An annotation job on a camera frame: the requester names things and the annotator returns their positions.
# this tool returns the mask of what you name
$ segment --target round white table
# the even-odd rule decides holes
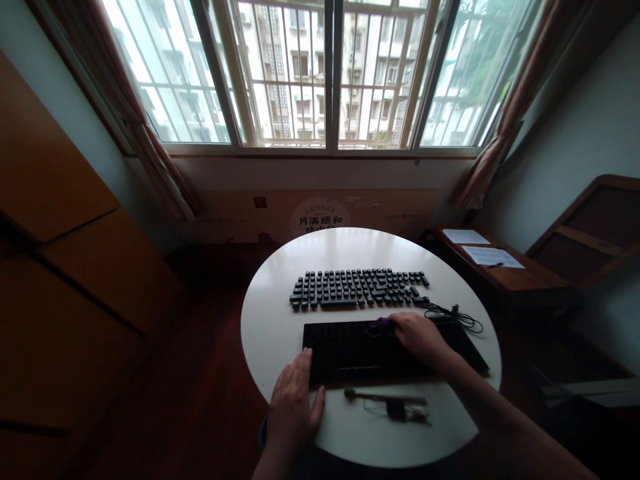
[[[305,323],[361,321],[386,317],[414,306],[366,305],[354,310],[294,311],[289,302],[293,286],[306,271],[392,268],[424,271],[430,287],[418,285],[421,295],[445,308],[460,310],[484,325],[472,342],[490,368],[489,384],[500,387],[502,362],[493,324],[470,286],[450,266],[413,242],[389,233],[361,228],[322,230],[290,241],[262,264],[242,308],[241,335],[253,380],[269,402],[282,371],[302,349]],[[398,423],[350,402],[342,389],[327,390],[325,412],[316,438],[318,447],[340,458],[373,467],[415,467],[440,460],[462,448],[477,428],[464,406],[444,382],[424,382],[357,388],[390,395],[426,397],[432,426]]]

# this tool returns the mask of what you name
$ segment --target black keycap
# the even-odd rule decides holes
[[[320,304],[322,308],[332,308],[332,307],[354,307],[358,304],[356,300],[323,300]]]

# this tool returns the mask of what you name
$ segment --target paper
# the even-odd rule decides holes
[[[475,230],[452,230],[452,229],[444,229],[442,230],[446,236],[448,236],[449,240],[454,243],[484,243],[490,244],[491,242],[480,235]]]
[[[478,265],[496,265],[502,263],[502,266],[499,268],[524,268],[518,260],[504,250],[486,247],[467,247],[466,245],[463,245],[462,248],[467,251],[471,259]]]

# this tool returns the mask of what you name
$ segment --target brown curtain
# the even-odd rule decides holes
[[[200,216],[197,197],[149,124],[102,2],[47,0],[47,4],[107,104],[122,118],[132,147],[166,208],[180,220]]]
[[[583,6],[582,0],[544,2],[526,60],[502,106],[495,136],[456,186],[450,200],[454,207],[466,210],[482,208],[491,180],[511,149],[522,126],[522,118],[544,82],[552,53],[565,32],[565,26],[583,10]]]

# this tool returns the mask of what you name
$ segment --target black cable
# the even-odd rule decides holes
[[[450,317],[458,320],[458,322],[460,322],[460,325],[462,325],[464,328],[466,328],[472,333],[482,333],[485,330],[482,323],[480,323],[478,320],[474,319],[470,315],[467,315],[466,313],[460,313],[460,306],[458,306],[458,304],[455,304],[454,306],[452,306],[451,310],[447,310],[446,308],[441,307],[440,305],[436,305],[435,303],[428,302],[428,303],[423,303],[423,308],[426,309],[425,318],[428,318],[429,320],[437,320],[438,317],[430,317],[428,316],[428,313],[438,313],[442,316],[446,316],[446,317]]]

